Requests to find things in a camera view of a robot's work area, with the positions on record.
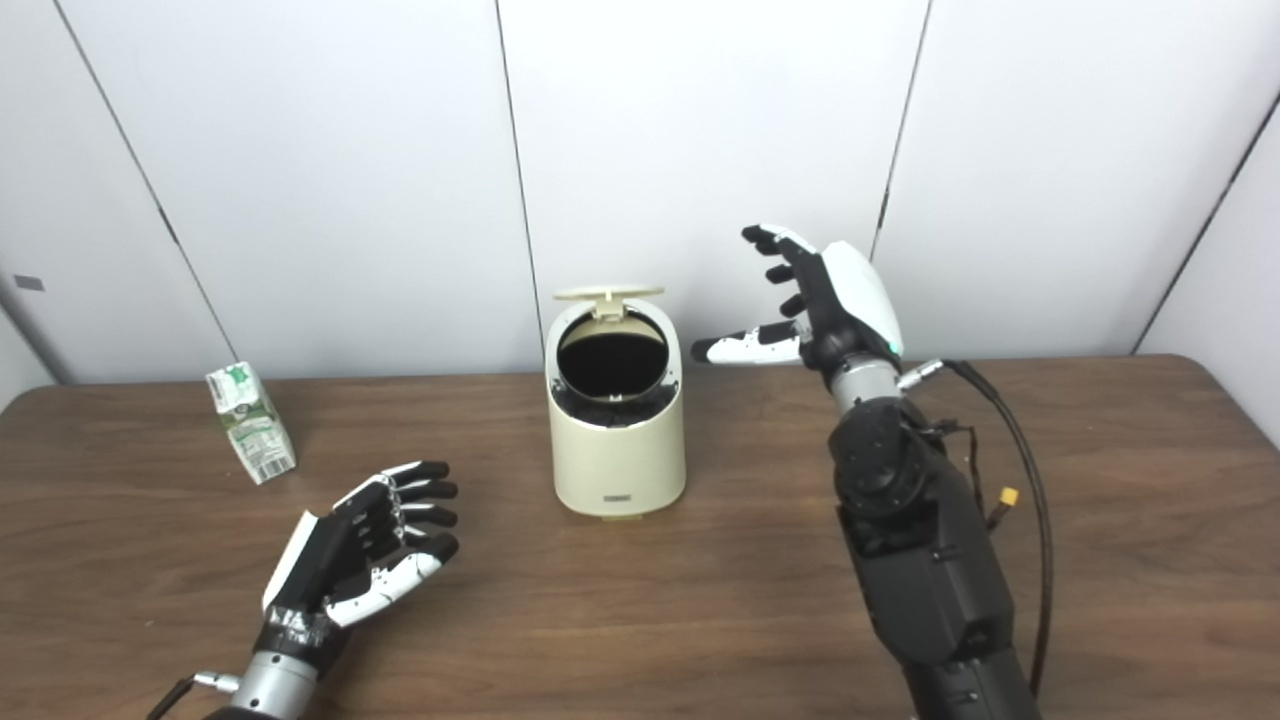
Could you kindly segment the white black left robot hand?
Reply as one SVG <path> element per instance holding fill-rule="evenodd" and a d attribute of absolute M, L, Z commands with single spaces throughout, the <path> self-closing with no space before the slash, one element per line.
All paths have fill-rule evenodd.
<path fill-rule="evenodd" d="M 407 462 L 370 475 L 324 515 L 303 512 L 262 593 L 253 652 L 326 673 L 352 626 L 444 568 L 460 548 L 458 516 L 440 505 L 458 493 L 449 474 L 443 461 Z"/>

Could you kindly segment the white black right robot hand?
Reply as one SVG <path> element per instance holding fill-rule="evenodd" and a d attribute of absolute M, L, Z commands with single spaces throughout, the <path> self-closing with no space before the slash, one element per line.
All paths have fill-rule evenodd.
<path fill-rule="evenodd" d="M 867 356 L 900 370 L 900 324 L 879 274 L 860 251 L 845 242 L 818 250 L 781 225 L 749 225 L 741 236 L 760 255 L 780 258 L 765 272 L 772 284 L 794 282 L 797 291 L 780 306 L 780 322 L 694 342 L 695 361 L 801 363 L 831 377 L 847 359 Z"/>

